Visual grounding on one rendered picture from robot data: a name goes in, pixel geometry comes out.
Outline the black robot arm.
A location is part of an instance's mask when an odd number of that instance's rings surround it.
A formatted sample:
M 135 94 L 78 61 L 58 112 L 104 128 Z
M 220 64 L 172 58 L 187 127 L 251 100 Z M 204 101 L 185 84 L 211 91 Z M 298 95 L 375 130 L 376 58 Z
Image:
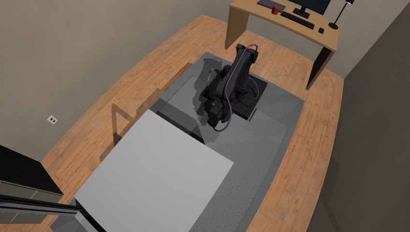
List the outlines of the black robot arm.
M 217 99 L 214 101 L 214 106 L 208 113 L 209 119 L 207 120 L 207 123 L 211 127 L 213 125 L 216 127 L 220 119 L 224 120 L 228 115 L 229 103 L 227 101 L 224 90 L 227 81 L 228 85 L 226 88 L 226 93 L 230 103 L 232 103 L 233 100 L 236 99 L 244 105 L 251 107 L 255 102 L 252 97 L 247 95 L 249 91 L 248 74 L 251 64 L 254 64 L 258 57 L 258 52 L 251 48 L 245 51 L 244 49 L 246 49 L 245 46 L 237 44 L 236 58 L 227 74 L 223 77 L 219 85 L 216 87 L 215 97 Z

